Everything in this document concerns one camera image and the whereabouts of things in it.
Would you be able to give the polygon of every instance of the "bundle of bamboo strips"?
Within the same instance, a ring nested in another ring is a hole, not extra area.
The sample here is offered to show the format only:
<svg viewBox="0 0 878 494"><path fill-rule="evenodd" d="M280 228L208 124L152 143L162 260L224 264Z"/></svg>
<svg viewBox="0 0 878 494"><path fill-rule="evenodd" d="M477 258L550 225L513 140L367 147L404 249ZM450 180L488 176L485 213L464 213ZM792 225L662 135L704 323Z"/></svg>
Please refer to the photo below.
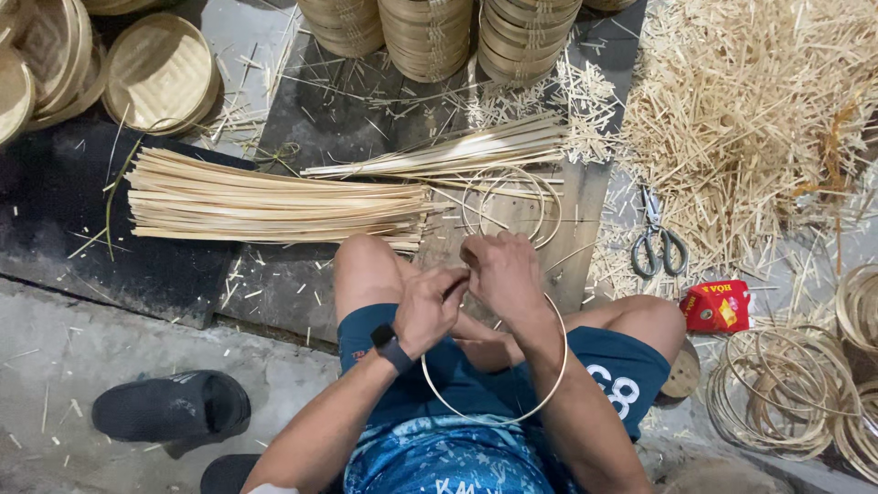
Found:
<svg viewBox="0 0 878 494"><path fill-rule="evenodd" d="M198 240L341 242L356 233L414 252L426 213L453 204L427 201L422 185L288 178L143 149L125 178L133 233Z"/></svg>
<svg viewBox="0 0 878 494"><path fill-rule="evenodd" d="M857 228L871 164L858 151L878 103L874 1L670 0L643 33L623 125L634 155L617 162L662 195L690 274L760 275L762 246L790 227L839 241Z"/></svg>
<svg viewBox="0 0 878 494"><path fill-rule="evenodd" d="M308 168L303 176L339 178L350 175L425 178L482 171L500 166L553 163L564 158L568 132L561 117L547 112L407 153L389 153L369 161Z"/></svg>

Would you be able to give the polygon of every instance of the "person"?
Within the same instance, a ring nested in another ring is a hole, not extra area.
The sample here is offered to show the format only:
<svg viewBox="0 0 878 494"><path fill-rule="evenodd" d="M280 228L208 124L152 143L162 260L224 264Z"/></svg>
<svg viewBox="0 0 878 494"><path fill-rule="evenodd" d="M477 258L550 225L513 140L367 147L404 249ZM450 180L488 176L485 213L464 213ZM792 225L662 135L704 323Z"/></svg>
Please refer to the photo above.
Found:
<svg viewBox="0 0 878 494"><path fill-rule="evenodd" d="M482 422L518 418L542 401L564 341L534 248L521 234L468 236L461 257L467 268L419 272L374 236L342 244L343 375L269 444L242 493L318 492L342 472L354 493L651 492L633 441L685 337L679 309L636 295L564 316L570 350L555 395L521 423L485 425L454 414L420 366L400 373L371 340L390 324L411 362L426 355L446 401ZM507 330L461 311L467 291Z"/></svg>

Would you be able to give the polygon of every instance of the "black watch strap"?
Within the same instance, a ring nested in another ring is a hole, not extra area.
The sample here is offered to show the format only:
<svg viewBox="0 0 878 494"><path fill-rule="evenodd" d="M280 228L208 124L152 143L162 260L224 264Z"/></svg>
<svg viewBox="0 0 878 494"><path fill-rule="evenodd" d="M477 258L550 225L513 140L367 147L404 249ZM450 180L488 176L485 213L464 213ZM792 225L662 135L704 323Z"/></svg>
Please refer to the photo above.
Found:
<svg viewBox="0 0 878 494"><path fill-rule="evenodd" d="M414 362L408 358L408 354L399 346L399 338L390 324L381 324L371 334L372 343L378 355L381 355L396 367L397 372L404 374L412 368Z"/></svg>

